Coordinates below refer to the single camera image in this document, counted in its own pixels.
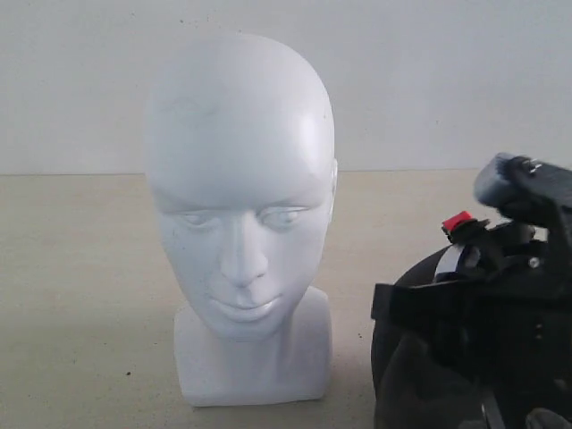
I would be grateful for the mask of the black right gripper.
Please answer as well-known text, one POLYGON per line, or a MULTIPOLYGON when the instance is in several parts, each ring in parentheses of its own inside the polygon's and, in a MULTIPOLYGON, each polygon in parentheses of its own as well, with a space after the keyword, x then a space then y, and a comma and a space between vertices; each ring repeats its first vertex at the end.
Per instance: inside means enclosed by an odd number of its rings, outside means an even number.
POLYGON ((487 275, 421 285, 377 283, 371 318, 429 333, 438 324, 467 330, 483 359, 478 381, 487 428, 571 426, 571 172, 544 163, 515 171, 533 203, 500 213, 507 222, 478 241, 487 275))

